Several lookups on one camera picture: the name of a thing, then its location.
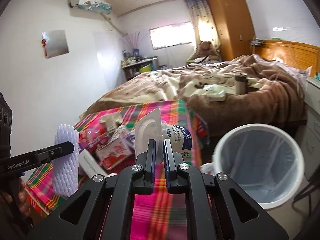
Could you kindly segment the white foam fruit net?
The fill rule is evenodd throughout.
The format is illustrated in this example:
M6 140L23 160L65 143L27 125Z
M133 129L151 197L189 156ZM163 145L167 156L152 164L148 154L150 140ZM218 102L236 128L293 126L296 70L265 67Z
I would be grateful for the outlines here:
M57 128L54 144L57 145L63 142L71 142L74 150L71 154L52 161L52 185L55 194L70 197L78 190L79 132L71 125L61 124Z

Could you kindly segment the red strawberry milk carton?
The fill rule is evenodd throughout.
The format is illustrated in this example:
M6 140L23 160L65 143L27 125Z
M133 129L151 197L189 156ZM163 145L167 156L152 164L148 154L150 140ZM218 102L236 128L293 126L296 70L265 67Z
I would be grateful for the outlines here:
M96 150L96 155L106 170L111 170L132 154L124 139L118 138Z

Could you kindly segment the white long cardboard box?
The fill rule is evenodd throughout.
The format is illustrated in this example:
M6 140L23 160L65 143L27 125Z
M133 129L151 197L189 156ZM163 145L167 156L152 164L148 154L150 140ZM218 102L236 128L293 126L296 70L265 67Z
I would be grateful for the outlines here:
M79 153L79 165L90 179L96 175L107 177L107 173L99 166L93 156L86 149Z

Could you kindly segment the purple white small carton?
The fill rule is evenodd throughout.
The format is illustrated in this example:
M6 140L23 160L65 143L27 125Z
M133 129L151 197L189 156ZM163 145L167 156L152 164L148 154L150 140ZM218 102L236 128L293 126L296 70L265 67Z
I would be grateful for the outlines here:
M135 153L135 131L129 131L126 126L120 125L113 133L110 142L123 139L132 153Z

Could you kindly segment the crumpled white paper tray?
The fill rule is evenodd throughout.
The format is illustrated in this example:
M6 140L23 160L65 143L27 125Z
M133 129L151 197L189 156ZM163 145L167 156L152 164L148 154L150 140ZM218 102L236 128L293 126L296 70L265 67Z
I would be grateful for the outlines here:
M114 132L123 123L122 115L117 113L103 115L99 122L106 128L108 133Z

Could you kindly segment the white tissue pack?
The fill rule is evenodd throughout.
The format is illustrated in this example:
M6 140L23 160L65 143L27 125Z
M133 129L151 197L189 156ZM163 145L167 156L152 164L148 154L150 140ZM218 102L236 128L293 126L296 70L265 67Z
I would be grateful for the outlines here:
M205 96L210 102L221 102L226 99L225 89L217 84L205 85L203 90L205 91Z

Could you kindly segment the brown patterned blanket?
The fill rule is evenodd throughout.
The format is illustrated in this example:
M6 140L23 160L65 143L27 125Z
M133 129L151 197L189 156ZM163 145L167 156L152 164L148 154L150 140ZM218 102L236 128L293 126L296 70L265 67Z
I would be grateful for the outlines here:
M244 95L235 92L238 73L247 74ZM252 123L301 125L307 120L304 92L308 75L256 54L213 64L189 64L139 74L104 94L85 114L139 103L182 100L207 123L212 137ZM210 102L206 98L203 88L213 84L225 89L225 101Z

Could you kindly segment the cluttered side shelf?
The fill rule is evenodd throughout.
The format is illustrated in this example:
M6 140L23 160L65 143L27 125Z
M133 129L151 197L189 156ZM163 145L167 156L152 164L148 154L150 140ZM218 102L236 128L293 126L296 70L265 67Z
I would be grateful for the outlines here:
M127 50L124 50L123 57L124 59L121 60L121 68L127 81L132 80L141 73L159 70L157 56L141 56L138 54L138 50L135 49L133 55Z

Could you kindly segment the brown thermos mug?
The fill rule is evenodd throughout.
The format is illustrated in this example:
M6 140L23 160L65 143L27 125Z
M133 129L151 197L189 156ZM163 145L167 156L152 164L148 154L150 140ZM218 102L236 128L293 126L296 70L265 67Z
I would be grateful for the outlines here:
M235 92L238 95L244 95L247 93L248 79L247 74L238 73L235 75L234 80Z

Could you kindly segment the brown teddy bear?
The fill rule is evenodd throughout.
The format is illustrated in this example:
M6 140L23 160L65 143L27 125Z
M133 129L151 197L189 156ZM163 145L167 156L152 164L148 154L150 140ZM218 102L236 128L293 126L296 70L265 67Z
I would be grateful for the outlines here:
M219 56L210 41L201 41L195 54L195 61L218 61Z

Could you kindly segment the purple dried branches vase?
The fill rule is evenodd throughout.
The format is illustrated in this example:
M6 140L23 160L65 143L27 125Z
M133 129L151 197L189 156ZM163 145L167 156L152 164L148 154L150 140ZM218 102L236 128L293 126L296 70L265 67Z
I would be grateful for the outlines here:
M146 29L136 30L126 34L121 38L122 50L131 55L139 51L139 55L144 54L145 43L148 41L149 31Z

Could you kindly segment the patterned curtain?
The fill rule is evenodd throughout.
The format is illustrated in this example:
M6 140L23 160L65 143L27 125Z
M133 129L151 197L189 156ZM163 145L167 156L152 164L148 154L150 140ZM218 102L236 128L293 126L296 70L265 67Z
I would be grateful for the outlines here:
M207 0L184 0L195 34L195 52L204 41L211 42L219 55L221 42Z

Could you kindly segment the wooden wardrobe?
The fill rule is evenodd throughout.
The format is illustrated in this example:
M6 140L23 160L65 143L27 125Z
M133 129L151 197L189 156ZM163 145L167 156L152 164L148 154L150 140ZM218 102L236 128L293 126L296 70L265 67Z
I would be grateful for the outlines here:
M251 54L255 37L246 0L207 0L220 40L223 61Z

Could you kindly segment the wooden headboard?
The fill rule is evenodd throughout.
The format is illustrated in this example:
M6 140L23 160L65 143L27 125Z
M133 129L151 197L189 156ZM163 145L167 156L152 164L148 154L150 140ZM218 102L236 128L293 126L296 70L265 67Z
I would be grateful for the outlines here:
M297 69L311 68L311 77L319 72L319 47L293 41L266 40L259 46L252 47L252 53L269 61L282 61Z

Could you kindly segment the silver wall mirror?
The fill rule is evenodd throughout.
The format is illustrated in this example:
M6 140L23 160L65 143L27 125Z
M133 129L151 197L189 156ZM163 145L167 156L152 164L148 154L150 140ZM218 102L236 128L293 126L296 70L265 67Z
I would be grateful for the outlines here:
M44 31L41 43L46 59L69 53L64 30Z

